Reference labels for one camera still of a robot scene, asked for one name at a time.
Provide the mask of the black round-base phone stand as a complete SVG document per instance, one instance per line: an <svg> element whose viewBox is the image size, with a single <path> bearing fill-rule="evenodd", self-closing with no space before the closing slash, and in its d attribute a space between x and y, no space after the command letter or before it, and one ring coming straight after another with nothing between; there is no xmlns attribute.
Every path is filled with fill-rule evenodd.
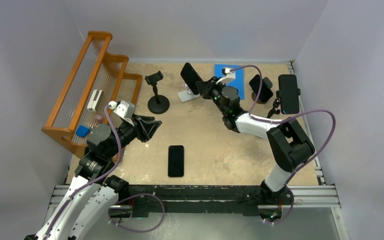
<svg viewBox="0 0 384 240"><path fill-rule="evenodd" d="M158 93L157 82L163 78L164 76L160 70L154 74L147 75L144 78L146 83L152 86L154 93L154 96L152 96L147 102L148 110L157 115L165 113L170 107L169 99Z"/></svg>

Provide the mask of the black smartphone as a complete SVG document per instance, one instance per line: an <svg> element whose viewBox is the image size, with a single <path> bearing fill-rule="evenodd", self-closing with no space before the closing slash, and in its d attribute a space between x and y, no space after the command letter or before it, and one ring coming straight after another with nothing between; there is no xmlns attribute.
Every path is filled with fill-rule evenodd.
<svg viewBox="0 0 384 240"><path fill-rule="evenodd" d="M180 178L184 176L185 149L183 145L168 147L168 176Z"/></svg>

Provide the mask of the black tall phone stand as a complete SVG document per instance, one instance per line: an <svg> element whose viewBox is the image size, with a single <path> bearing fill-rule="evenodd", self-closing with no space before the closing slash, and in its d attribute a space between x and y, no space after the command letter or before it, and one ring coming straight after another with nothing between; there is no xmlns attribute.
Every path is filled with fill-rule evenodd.
<svg viewBox="0 0 384 240"><path fill-rule="evenodd" d="M276 91L276 98L269 110L267 117L270 119L274 115L293 115L300 111L299 96L301 90L299 88L292 90L280 89Z"/></svg>

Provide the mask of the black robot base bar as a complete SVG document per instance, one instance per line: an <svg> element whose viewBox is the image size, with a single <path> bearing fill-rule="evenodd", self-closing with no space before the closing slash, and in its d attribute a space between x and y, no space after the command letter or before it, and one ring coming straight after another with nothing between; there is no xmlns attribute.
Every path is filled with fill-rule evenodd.
<svg viewBox="0 0 384 240"><path fill-rule="evenodd" d="M267 196L261 185L144 185L132 184L122 192L114 209L129 210L134 218L150 213L241 214L245 217L279 218L293 203L285 187Z"/></svg>

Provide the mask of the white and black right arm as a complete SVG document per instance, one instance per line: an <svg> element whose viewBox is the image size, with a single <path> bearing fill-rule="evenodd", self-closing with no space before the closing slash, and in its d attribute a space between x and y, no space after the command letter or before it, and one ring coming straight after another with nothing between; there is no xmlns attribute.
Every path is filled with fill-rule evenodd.
<svg viewBox="0 0 384 240"><path fill-rule="evenodd" d="M227 129L268 140L275 166L262 181L260 196L264 202L274 203L292 174L316 152L300 123L250 114L240 106L238 90L216 80L198 81L195 85L203 99L216 105Z"/></svg>

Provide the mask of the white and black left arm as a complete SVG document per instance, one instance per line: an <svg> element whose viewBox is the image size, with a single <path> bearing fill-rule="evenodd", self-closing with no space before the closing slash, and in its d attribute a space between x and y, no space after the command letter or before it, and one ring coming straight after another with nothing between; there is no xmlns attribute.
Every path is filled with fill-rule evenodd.
<svg viewBox="0 0 384 240"><path fill-rule="evenodd" d="M44 226L25 239L82 240L112 205L132 199L129 183L111 172L124 147L134 140L149 141L161 124L152 116L134 114L119 127L111 121L95 126L63 199Z"/></svg>

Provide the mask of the white folding phone stand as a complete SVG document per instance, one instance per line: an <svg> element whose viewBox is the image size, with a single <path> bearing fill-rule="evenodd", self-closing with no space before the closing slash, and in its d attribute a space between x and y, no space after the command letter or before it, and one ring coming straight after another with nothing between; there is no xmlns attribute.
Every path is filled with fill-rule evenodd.
<svg viewBox="0 0 384 240"><path fill-rule="evenodd" d="M179 92L177 93L178 98L179 98L179 100L180 100L182 103L185 103L185 102L187 102L187 101L194 100L194 99L197 99L197 98L200 97L199 94L194 94L194 93L192 92L192 90L188 87L188 85L187 85L186 83L184 83L183 86L184 86L185 89L182 90L182 91L179 91Z"/></svg>

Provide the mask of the blue rectangular mat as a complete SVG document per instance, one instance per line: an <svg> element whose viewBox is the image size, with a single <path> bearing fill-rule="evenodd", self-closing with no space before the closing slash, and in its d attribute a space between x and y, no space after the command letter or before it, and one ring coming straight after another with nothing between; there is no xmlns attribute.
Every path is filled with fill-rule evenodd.
<svg viewBox="0 0 384 240"><path fill-rule="evenodd" d="M214 75L218 78L224 76L223 69L230 68L236 69L239 68L239 65L232 64L215 64L214 65ZM244 69L239 69L235 71L235 79L227 84L228 86L235 87L238 90L238 95L241 100L245 99L245 89L244 89Z"/></svg>

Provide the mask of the white device on rack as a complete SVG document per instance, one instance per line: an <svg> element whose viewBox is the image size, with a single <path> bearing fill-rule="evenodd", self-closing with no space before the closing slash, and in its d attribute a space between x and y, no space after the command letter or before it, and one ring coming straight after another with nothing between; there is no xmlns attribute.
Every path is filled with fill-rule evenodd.
<svg viewBox="0 0 384 240"><path fill-rule="evenodd" d="M104 94L104 91L102 89L94 89L91 92L91 96L87 103L86 109L90 112L96 112L100 105L100 101L103 94Z"/></svg>

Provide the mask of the blue object on rack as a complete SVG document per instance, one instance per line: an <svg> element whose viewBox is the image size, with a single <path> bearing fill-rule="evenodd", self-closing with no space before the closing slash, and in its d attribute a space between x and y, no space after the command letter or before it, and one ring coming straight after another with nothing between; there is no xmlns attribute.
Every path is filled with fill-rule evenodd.
<svg viewBox="0 0 384 240"><path fill-rule="evenodd" d="M91 132L91 128L87 125L79 125L75 131L75 135L79 138L85 138Z"/></svg>

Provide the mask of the orange wooden rack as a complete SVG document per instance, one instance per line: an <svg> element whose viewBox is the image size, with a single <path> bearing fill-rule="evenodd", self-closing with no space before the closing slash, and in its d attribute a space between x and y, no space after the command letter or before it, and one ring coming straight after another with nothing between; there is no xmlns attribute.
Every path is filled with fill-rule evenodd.
<svg viewBox="0 0 384 240"><path fill-rule="evenodd" d="M93 128L107 123L104 105L125 100L136 104L143 77L126 72L129 57L108 52L113 36L106 31L89 31L86 40L68 74L67 80L42 131L73 155L85 154L87 138L76 136L78 126ZM88 111L87 104L93 90L103 90L96 112ZM102 115L103 120L95 120Z"/></svg>

